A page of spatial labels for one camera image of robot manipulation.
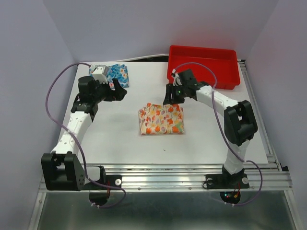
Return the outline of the blue floral skirt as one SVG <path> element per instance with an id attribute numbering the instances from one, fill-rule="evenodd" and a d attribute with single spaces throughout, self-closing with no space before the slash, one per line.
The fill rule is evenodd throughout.
<path id="1" fill-rule="evenodd" d="M 106 77 L 107 77 L 107 82 L 109 83 L 111 89 L 114 89 L 112 81 L 113 78 L 118 79 L 122 88 L 129 87 L 129 75 L 128 75 L 128 68 L 126 65 L 115 64 L 107 67 L 108 67 L 108 72 Z"/>

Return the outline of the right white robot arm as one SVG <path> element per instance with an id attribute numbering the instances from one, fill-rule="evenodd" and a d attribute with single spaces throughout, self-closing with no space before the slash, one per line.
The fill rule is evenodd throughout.
<path id="1" fill-rule="evenodd" d="M 215 90 L 204 81 L 198 82 L 192 70 L 172 71 L 173 82 L 166 85 L 163 104 L 182 104 L 186 98 L 205 104 L 213 109 L 215 117 L 221 115 L 218 123 L 222 138 L 228 148 L 226 161 L 220 174 L 205 175 L 205 189 L 249 188 L 244 173 L 245 154 L 249 142 L 258 131 L 258 125 L 249 101 L 237 101 Z"/>

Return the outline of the orange floral skirt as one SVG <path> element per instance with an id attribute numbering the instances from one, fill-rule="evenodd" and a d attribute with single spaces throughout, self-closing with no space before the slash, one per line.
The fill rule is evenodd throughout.
<path id="1" fill-rule="evenodd" d="M 138 111 L 140 135 L 183 134 L 184 110 L 178 104 L 148 103 Z"/>

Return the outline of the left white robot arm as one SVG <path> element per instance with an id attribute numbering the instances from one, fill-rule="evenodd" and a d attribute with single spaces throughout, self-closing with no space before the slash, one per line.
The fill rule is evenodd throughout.
<path id="1" fill-rule="evenodd" d="M 94 121 L 98 104 L 102 101 L 121 101 L 127 94 L 118 79 L 112 79 L 113 86 L 101 83 L 92 76 L 78 80 L 76 95 L 68 124 L 62 126 L 62 134 L 51 153 L 43 154 L 41 165 L 45 185 L 49 191 L 80 191 L 88 179 L 86 166 L 82 166 L 78 154 L 84 156 L 80 149 L 81 142 L 89 126 Z"/>

